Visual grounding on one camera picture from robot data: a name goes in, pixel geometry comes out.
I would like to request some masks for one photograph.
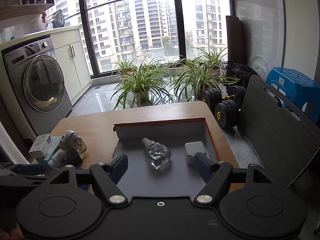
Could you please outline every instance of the washing machine control panel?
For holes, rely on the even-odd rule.
[[[8,70],[11,70],[25,60],[40,54],[47,54],[48,51],[53,49],[54,47],[51,38],[43,39],[22,46],[4,55],[4,59],[7,63],[6,67],[8,68]]]

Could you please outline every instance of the blue plastic stool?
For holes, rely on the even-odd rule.
[[[301,110],[305,103],[308,102],[308,108],[311,104],[309,118],[317,123],[320,114],[320,86],[317,82],[297,70],[274,67],[269,72],[266,83],[277,85]]]

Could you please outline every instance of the silver bolt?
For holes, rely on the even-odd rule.
[[[197,201],[200,203],[209,203],[212,201],[212,197],[209,195],[199,195]]]
[[[121,195],[113,195],[109,198],[112,203],[122,203],[125,201],[125,197]]]
[[[157,202],[157,206],[159,206],[159,207],[163,207],[164,205],[165,205],[164,201],[158,201]]]

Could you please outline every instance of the wooden table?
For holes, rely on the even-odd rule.
[[[231,163],[233,167],[238,168],[238,163],[224,135],[221,133],[220,127],[206,103],[202,101],[145,106],[64,118],[53,129],[51,135],[62,136],[67,130],[77,132],[88,147],[82,164],[82,168],[87,169],[90,165],[98,162],[109,163],[112,161],[112,155],[118,143],[116,132],[113,131],[115,123],[197,117],[206,118],[221,160]]]

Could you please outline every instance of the wooden shelf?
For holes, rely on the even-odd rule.
[[[30,14],[40,14],[52,6],[54,6],[53,3],[40,3],[3,7],[0,8],[0,21]]]

